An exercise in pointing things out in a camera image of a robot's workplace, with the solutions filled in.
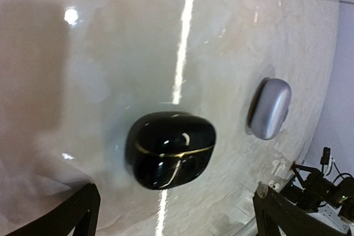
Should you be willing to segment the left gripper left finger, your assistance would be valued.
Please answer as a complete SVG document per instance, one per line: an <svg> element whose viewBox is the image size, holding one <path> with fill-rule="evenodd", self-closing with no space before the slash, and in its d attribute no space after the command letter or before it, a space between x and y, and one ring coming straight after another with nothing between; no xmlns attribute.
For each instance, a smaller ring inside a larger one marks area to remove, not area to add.
<svg viewBox="0 0 354 236"><path fill-rule="evenodd" d="M15 235L95 235L100 203L97 186L89 183L49 213L15 230Z"/></svg>

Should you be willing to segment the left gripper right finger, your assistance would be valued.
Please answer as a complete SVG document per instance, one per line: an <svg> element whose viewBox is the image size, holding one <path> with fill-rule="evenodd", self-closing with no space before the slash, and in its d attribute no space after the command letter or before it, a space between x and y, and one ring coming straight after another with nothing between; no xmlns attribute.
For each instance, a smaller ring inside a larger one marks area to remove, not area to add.
<svg viewBox="0 0 354 236"><path fill-rule="evenodd" d="M306 214L266 183L258 183L253 205L258 235L344 235Z"/></svg>

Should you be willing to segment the purple earbud charging case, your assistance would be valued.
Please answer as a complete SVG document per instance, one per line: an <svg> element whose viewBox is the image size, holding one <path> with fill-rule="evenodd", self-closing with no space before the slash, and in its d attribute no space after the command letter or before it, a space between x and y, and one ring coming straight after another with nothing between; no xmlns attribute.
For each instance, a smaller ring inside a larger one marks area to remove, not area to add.
<svg viewBox="0 0 354 236"><path fill-rule="evenodd" d="M258 85L247 114L249 133L271 140L279 133L289 112L290 85L279 78L264 78Z"/></svg>

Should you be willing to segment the black earbud charging case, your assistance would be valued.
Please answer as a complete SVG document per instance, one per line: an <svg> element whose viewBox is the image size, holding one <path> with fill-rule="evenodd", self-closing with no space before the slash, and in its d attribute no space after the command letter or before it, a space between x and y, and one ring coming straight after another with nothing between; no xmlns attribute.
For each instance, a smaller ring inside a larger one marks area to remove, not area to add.
<svg viewBox="0 0 354 236"><path fill-rule="evenodd" d="M216 129L207 119L188 112L154 112L132 124L125 158L141 186L165 190L198 178L215 144Z"/></svg>

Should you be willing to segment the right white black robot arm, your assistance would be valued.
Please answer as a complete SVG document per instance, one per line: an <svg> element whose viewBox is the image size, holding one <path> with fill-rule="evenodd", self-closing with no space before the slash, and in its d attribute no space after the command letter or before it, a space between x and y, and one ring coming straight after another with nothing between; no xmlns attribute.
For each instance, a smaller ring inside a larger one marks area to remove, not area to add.
<svg viewBox="0 0 354 236"><path fill-rule="evenodd" d="M353 223L353 176L338 174L341 181L329 181L324 172L325 166L332 168L335 163L331 157L331 149L323 148L320 160L321 169L292 164L294 177L285 186L282 195L306 213L316 213L327 205L339 210L339 217Z"/></svg>

